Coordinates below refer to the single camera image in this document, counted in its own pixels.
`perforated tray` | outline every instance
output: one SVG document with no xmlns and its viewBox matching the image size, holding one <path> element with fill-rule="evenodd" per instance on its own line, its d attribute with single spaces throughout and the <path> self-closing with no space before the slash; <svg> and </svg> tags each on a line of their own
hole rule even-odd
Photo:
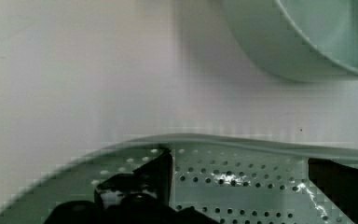
<svg viewBox="0 0 358 224">
<path fill-rule="evenodd" d="M 0 224 L 43 223 L 60 203 L 93 201 L 96 185 L 153 160 L 161 145 L 174 158 L 173 208 L 194 206 L 220 223 L 353 223 L 310 182 L 307 161 L 355 166 L 358 150 L 169 134 L 104 148 L 66 165 L 2 208 Z"/>
</svg>

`bowl rim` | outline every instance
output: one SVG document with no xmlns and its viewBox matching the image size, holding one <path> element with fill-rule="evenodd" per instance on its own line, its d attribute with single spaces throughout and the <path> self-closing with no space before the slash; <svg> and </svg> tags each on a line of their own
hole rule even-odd
<svg viewBox="0 0 358 224">
<path fill-rule="evenodd" d="M 273 3 L 275 4 L 276 7 L 278 7 L 278 9 L 280 10 L 280 12 L 283 15 L 284 20 L 288 23 L 288 25 L 296 32 L 297 35 L 299 35 L 302 38 L 302 40 L 309 47 L 312 48 L 313 51 L 315 51 L 317 54 L 319 54 L 320 56 L 324 57 L 325 59 L 328 59 L 333 65 L 336 65 L 336 66 L 338 66 L 340 68 L 343 68 L 343 69 L 345 69 L 345 70 L 347 70 L 349 72 L 352 72 L 352 73 L 354 73 L 355 75 L 358 76 L 358 67 L 349 65 L 347 63 L 343 63 L 340 60 L 337 60 L 335 58 L 332 58 L 331 56 L 328 56 L 327 54 L 323 53 L 323 51 L 321 49 L 318 49 L 312 42 L 310 42 L 310 39 L 298 27 L 298 25 L 296 24 L 295 20 L 293 20 L 293 18 L 290 16 L 288 10 L 283 5 L 281 0 L 273 0 Z"/>
</svg>

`perforated metal sheet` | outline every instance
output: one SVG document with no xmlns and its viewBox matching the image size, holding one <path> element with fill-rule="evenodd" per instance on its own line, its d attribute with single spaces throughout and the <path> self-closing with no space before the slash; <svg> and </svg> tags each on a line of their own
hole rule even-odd
<svg viewBox="0 0 358 224">
<path fill-rule="evenodd" d="M 194 206 L 232 224 L 353 223 L 308 180 L 308 157 L 282 151 L 280 144 L 178 134 L 123 143 L 72 162 L 13 198 L 0 211 L 0 224 L 43 223 L 60 203 L 93 201 L 96 185 L 153 160 L 160 144 L 174 157 L 170 206 L 176 209 Z M 324 156 L 350 159 L 345 150 L 335 153 Z"/>
<path fill-rule="evenodd" d="M 177 209 L 194 206 L 220 223 L 353 223 L 309 181 L 307 158 L 221 147 L 175 152 Z"/>
</svg>

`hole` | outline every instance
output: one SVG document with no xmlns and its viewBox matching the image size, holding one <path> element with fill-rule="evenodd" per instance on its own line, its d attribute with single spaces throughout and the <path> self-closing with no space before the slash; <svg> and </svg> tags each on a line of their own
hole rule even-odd
<svg viewBox="0 0 358 224">
<path fill-rule="evenodd" d="M 77 204 L 72 208 L 72 210 L 75 212 L 80 212 L 83 211 L 84 209 L 86 209 L 86 206 L 84 204 Z"/>
<path fill-rule="evenodd" d="M 99 180 L 93 180 L 93 181 L 91 181 L 91 184 L 92 185 L 98 185 L 98 184 L 100 184 L 100 181 Z"/>
<path fill-rule="evenodd" d="M 101 175 L 107 175 L 107 174 L 109 174 L 109 171 L 101 171 L 100 174 Z"/>
</svg>

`black plastic piece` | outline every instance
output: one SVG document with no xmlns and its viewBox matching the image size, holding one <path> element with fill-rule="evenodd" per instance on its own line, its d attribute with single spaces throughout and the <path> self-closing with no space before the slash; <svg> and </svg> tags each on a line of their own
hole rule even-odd
<svg viewBox="0 0 358 224">
<path fill-rule="evenodd" d="M 55 207 L 45 224 L 90 224 L 100 223 L 101 220 L 101 212 L 95 203 L 73 201 Z"/>
<path fill-rule="evenodd" d="M 114 175 L 98 185 L 94 191 L 94 202 L 104 210 L 111 205 L 119 205 L 121 199 L 130 194 L 146 193 L 168 205 L 171 184 L 172 156 L 165 149 L 160 156 L 134 170 L 133 174 Z"/>
<path fill-rule="evenodd" d="M 329 160 L 309 159 L 310 180 L 358 224 L 358 169 Z"/>
<path fill-rule="evenodd" d="M 172 155 L 168 149 L 154 160 L 133 171 L 143 189 L 154 189 L 161 203 L 168 205 L 172 185 Z"/>
</svg>

